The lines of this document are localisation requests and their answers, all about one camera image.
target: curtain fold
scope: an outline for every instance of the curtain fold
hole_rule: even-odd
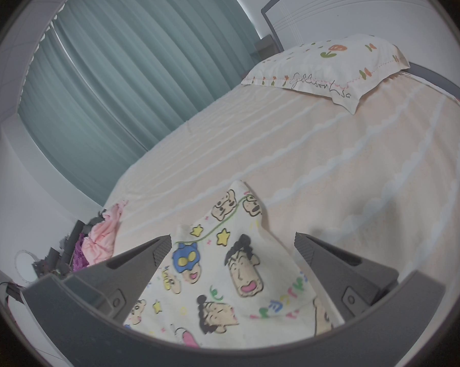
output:
[[[236,0],[69,0],[34,55],[19,115],[103,205],[130,165],[239,84],[258,40]]]

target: purple fabric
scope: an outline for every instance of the purple fabric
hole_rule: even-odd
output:
[[[80,271],[89,265],[88,261],[84,257],[84,253],[82,253],[82,243],[84,242],[85,235],[80,234],[77,243],[75,244],[74,249],[74,257],[72,259],[72,270],[74,272]]]

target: pink blanket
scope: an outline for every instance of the pink blanket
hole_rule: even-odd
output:
[[[98,264],[112,257],[119,219],[127,203],[122,201],[119,204],[114,204],[104,212],[102,214],[104,221],[92,227],[89,235],[84,238],[82,253],[84,253],[89,265]]]

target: gray headboard frame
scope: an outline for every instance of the gray headboard frame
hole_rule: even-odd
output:
[[[267,12],[279,1],[280,0],[270,0],[269,3],[267,3],[263,9],[261,9],[261,13],[264,19],[266,20],[267,24],[269,25],[270,31],[272,32],[272,37],[276,42],[277,48],[280,52],[283,52],[284,48],[282,46],[281,40],[279,40],[276,30],[274,29],[274,26],[272,25],[267,16]],[[441,89],[444,89],[449,94],[454,95],[456,98],[460,100],[460,88],[456,84],[451,82],[449,79],[439,75],[438,73],[429,70],[428,68],[425,68],[421,65],[414,64],[412,62],[410,62],[410,69],[405,71],[431,82],[432,84],[436,85],[437,87],[440,87]]]

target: white cartoon cloth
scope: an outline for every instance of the white cartoon cloth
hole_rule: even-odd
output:
[[[330,330],[306,276],[261,220],[255,196],[234,182],[204,217],[179,226],[125,326],[212,348],[275,346]]]

